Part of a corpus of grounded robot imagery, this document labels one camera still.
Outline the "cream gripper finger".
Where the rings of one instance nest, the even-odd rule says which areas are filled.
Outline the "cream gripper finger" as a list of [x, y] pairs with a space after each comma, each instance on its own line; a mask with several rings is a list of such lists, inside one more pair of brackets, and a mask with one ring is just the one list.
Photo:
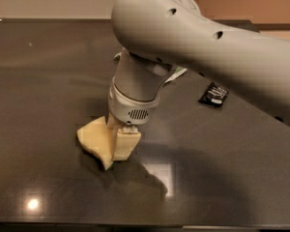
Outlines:
[[115, 135], [113, 159], [127, 160], [140, 138], [137, 126], [120, 127]]
[[112, 114], [108, 114], [107, 128], [110, 132], [111, 150], [115, 152], [117, 130], [121, 128], [122, 123]]

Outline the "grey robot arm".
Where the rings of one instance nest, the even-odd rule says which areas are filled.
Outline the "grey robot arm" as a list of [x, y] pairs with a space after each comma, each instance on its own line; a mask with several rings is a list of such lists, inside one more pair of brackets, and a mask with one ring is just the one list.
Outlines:
[[204, 17], [193, 0], [116, 0], [123, 50], [108, 103], [126, 125], [148, 122], [177, 67], [204, 73], [290, 127], [290, 42]]

